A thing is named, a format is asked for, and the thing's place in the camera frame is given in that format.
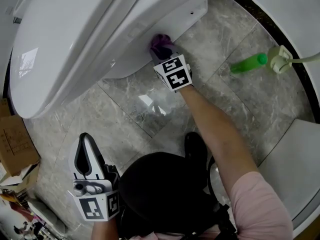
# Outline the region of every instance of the marble floor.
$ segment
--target marble floor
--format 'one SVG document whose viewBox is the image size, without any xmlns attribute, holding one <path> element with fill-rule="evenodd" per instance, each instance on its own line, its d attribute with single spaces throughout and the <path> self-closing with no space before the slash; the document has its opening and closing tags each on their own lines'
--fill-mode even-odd
<svg viewBox="0 0 320 240">
<path fill-rule="evenodd" d="M 230 64 L 276 43 L 233 0 L 208 0 L 208 13 L 176 42 L 193 71 L 194 86 L 235 122 L 259 165 L 295 118 L 314 121 L 295 71 L 266 68 L 231 75 Z M 149 63 L 124 79 L 102 79 L 72 103 L 38 119 L 25 120 L 41 156 L 36 186 L 41 198 L 69 228 L 71 239 L 90 239 L 92 223 L 81 220 L 72 196 L 69 149 L 79 134 L 95 139 L 106 163 L 123 173 L 139 157 L 165 151 L 183 156 L 184 135 L 197 127 L 179 93 L 158 80 Z M 215 168 L 218 199 L 229 199 Z"/>
</svg>

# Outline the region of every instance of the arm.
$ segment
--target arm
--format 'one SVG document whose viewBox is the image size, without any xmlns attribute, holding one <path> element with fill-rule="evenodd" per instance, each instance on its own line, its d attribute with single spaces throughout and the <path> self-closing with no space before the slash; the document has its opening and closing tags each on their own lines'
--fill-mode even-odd
<svg viewBox="0 0 320 240">
<path fill-rule="evenodd" d="M 28 230 L 23 230 L 23 229 L 21 229 L 21 233 L 22 233 L 22 235 L 23 236 L 25 236 L 25 235 L 34 235 L 34 229 L 28 229 Z"/>
<path fill-rule="evenodd" d="M 258 172 L 248 148 L 231 119 L 192 85 L 180 89 L 206 145 L 215 159 L 222 183 L 230 196 L 236 181 Z"/>
<path fill-rule="evenodd" d="M 118 240 L 116 219 L 110 221 L 95 222 L 91 234 L 91 240 Z"/>
</svg>

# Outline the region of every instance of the pink shirt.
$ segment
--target pink shirt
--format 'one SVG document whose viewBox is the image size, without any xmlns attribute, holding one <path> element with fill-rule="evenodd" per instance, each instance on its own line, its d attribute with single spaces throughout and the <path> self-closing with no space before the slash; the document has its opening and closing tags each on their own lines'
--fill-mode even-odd
<svg viewBox="0 0 320 240">
<path fill-rule="evenodd" d="M 243 175 L 231 189 L 230 201 L 239 240 L 292 240 L 290 216 L 273 190 L 258 172 Z M 217 226 L 199 238 L 212 240 L 219 234 Z M 179 240 L 182 236 L 151 233 L 132 240 Z"/>
</svg>

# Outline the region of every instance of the white toilet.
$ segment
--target white toilet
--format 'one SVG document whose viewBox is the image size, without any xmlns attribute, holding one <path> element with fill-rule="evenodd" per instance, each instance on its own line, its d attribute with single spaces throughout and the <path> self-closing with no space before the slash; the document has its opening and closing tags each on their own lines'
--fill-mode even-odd
<svg viewBox="0 0 320 240">
<path fill-rule="evenodd" d="M 135 73 L 151 61 L 155 34 L 175 41 L 208 9 L 208 0 L 23 1 L 10 68 L 11 99 L 23 118 L 56 110 L 103 76 Z"/>
</svg>

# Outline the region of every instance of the green bottle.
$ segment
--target green bottle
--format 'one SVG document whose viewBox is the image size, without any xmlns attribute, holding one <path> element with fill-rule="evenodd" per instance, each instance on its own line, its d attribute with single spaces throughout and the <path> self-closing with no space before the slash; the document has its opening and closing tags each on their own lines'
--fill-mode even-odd
<svg viewBox="0 0 320 240">
<path fill-rule="evenodd" d="M 257 53 L 243 61 L 232 64 L 230 70 L 233 74 L 254 70 L 267 64 L 268 57 L 265 53 Z"/>
</svg>

